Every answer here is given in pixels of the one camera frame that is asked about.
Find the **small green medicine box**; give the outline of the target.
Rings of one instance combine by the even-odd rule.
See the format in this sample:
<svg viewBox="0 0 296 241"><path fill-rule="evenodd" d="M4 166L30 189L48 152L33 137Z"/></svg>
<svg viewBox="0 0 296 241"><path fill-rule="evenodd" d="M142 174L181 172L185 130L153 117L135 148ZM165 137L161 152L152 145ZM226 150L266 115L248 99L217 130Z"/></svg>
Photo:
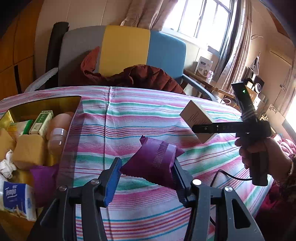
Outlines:
<svg viewBox="0 0 296 241"><path fill-rule="evenodd" d="M33 125L31 126L29 134L40 135L44 138L47 134L47 129L53 116L54 115L52 110L41 111L36 120L34 121Z"/></svg>

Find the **striped bed sheet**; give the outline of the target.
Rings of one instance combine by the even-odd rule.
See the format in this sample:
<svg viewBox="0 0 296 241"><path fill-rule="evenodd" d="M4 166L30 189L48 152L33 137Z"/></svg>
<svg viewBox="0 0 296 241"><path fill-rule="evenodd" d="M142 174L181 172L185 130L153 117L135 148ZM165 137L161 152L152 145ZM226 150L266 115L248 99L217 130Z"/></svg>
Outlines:
<svg viewBox="0 0 296 241"><path fill-rule="evenodd" d="M255 186L295 190L295 159L267 121L200 98L127 87L64 87L1 101L1 117L74 108L53 196L28 240L264 240L249 185L208 186L239 158Z"/></svg>

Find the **maroon gold storage box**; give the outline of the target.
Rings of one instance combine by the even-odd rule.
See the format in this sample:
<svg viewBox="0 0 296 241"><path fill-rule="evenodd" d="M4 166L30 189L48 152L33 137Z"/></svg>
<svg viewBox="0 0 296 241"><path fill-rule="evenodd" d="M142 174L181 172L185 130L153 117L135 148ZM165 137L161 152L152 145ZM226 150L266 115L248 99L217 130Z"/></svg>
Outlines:
<svg viewBox="0 0 296 241"><path fill-rule="evenodd" d="M66 96L13 106L1 117L1 128L6 130L11 123L34 121L44 110L51 110L53 116L68 112L75 113L80 100L80 96ZM52 166L58 162L48 153L46 135L33 138L26 135L24 138L21 137L21 143L15 146L16 154L13 155L12 160L16 161L16 170L9 182L24 183L34 187L34 178L30 169L36 166ZM24 216L1 211L1 226L9 240L26 240L33 225L34 221L29 221Z"/></svg>

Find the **beige cardboard box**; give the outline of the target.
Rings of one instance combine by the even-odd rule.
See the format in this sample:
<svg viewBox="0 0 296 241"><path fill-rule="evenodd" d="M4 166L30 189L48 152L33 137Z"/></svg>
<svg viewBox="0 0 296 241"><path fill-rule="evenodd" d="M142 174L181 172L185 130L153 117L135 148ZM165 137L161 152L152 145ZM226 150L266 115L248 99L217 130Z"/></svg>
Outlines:
<svg viewBox="0 0 296 241"><path fill-rule="evenodd" d="M206 110L196 101L189 101L180 113L181 118L193 130L193 125L212 124L214 120L208 115Z"/></svg>

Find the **wooden side table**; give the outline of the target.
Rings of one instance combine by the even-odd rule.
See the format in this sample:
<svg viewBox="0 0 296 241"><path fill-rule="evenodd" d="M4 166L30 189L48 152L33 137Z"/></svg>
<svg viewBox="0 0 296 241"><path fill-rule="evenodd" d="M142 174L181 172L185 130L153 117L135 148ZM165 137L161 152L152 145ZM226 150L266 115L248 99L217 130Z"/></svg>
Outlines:
<svg viewBox="0 0 296 241"><path fill-rule="evenodd" d="M219 89L216 87L216 82L215 81L208 81L206 78L203 78L201 75L196 75L194 73L192 73L191 71L189 70L186 70L184 69L183 73L189 77L192 77L193 79L195 79L196 81L198 81L199 83L203 84L205 87L207 87L209 89L209 91L215 91L215 92L218 92L220 94L223 94L227 97L230 97L232 99L234 99L234 95L222 90L222 89Z"/></svg>

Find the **peach lotion bottle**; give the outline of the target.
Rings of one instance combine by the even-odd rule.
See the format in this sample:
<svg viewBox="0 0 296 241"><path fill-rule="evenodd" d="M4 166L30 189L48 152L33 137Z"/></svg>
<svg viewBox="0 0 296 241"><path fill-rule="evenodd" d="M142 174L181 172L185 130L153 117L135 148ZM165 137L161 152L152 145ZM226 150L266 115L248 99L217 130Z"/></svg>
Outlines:
<svg viewBox="0 0 296 241"><path fill-rule="evenodd" d="M46 138L51 155L61 156L73 116L74 113L69 111L56 115L50 121Z"/></svg>

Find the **wooden wardrobe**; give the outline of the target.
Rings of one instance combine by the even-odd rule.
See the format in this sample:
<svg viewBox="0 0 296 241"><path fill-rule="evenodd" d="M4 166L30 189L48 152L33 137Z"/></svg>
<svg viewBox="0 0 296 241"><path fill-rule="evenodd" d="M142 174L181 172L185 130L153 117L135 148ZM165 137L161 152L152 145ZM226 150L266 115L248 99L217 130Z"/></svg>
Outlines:
<svg viewBox="0 0 296 241"><path fill-rule="evenodd" d="M25 3L1 36L1 99L23 93L36 77L35 37L44 2Z"/></svg>

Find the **beige curtain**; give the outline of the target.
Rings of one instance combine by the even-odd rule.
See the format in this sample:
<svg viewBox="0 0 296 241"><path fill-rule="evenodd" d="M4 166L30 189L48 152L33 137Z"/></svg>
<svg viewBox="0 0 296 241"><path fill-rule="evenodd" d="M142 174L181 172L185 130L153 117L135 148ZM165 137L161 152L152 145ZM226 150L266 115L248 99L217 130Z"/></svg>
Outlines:
<svg viewBox="0 0 296 241"><path fill-rule="evenodd" d="M178 0L134 0L121 26L160 32Z"/></svg>

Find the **green white snack packet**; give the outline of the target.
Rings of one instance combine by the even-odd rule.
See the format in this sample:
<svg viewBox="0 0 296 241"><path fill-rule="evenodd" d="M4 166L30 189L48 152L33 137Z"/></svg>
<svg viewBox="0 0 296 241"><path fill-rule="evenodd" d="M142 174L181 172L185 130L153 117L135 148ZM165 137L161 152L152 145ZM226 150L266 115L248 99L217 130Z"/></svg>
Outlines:
<svg viewBox="0 0 296 241"><path fill-rule="evenodd" d="M33 120L26 120L17 123L10 123L6 131L16 141L19 136L29 134L33 122Z"/></svg>

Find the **yellow sponge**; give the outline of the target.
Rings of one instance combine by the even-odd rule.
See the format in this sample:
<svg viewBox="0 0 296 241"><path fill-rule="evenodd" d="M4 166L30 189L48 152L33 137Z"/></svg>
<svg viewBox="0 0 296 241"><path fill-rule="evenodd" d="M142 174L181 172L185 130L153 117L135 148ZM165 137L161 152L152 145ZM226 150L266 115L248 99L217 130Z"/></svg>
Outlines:
<svg viewBox="0 0 296 241"><path fill-rule="evenodd" d="M46 142L40 135L22 135L16 142L12 161L21 170L43 166L47 158Z"/></svg>
<svg viewBox="0 0 296 241"><path fill-rule="evenodd" d="M6 157L6 154L9 150L14 151L16 147L15 140L9 135L9 133L1 128L0 131L0 160L3 160Z"/></svg>

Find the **blue Tempo tissue pack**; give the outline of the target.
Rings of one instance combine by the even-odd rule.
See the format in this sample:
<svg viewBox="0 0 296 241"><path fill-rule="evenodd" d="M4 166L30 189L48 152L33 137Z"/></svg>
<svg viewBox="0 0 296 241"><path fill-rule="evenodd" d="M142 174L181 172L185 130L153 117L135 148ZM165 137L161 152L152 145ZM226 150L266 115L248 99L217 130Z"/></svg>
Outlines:
<svg viewBox="0 0 296 241"><path fill-rule="evenodd" d="M14 216L36 221L34 189L24 183L1 183L1 211Z"/></svg>

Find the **white product box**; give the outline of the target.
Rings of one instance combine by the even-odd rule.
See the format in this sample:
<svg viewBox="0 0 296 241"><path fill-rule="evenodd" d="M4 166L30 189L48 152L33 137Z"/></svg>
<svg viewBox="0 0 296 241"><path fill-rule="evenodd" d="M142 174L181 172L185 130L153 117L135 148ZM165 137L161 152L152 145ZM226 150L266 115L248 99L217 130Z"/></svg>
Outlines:
<svg viewBox="0 0 296 241"><path fill-rule="evenodd" d="M195 73L204 78L207 78L208 73L211 70L212 64L213 64L212 60L209 60L201 56L197 62Z"/></svg>

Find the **dark red jacket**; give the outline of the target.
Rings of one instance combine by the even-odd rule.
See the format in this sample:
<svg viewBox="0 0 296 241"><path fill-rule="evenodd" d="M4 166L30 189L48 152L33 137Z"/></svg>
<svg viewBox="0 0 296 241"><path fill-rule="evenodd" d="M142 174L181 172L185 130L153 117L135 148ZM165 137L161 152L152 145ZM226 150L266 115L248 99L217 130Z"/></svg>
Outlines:
<svg viewBox="0 0 296 241"><path fill-rule="evenodd" d="M79 85L131 87L185 94L174 78L171 78L162 69L149 65L134 65L110 77L95 73L94 70L99 52L99 46L94 48L83 59L80 66L77 67L75 76Z"/></svg>

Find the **purple foil pouch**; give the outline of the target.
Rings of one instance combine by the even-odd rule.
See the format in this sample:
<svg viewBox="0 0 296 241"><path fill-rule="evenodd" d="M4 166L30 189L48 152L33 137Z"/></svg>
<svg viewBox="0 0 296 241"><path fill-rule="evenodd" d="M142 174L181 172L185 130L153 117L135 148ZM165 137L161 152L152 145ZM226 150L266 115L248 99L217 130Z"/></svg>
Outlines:
<svg viewBox="0 0 296 241"><path fill-rule="evenodd" d="M52 201L56 191L59 165L35 166L30 169L34 180L36 207L44 207Z"/></svg>
<svg viewBox="0 0 296 241"><path fill-rule="evenodd" d="M155 138L141 136L139 141L142 146L121 167L121 173L174 189L171 168L175 158L184 154L184 151L173 144Z"/></svg>

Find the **window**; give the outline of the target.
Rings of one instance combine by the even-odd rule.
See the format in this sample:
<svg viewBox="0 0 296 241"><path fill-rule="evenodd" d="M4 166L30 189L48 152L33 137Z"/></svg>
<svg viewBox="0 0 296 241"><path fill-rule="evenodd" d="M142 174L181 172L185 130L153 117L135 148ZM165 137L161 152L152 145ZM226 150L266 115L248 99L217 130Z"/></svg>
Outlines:
<svg viewBox="0 0 296 241"><path fill-rule="evenodd" d="M234 1L178 1L166 18L162 31L219 53L234 9Z"/></svg>

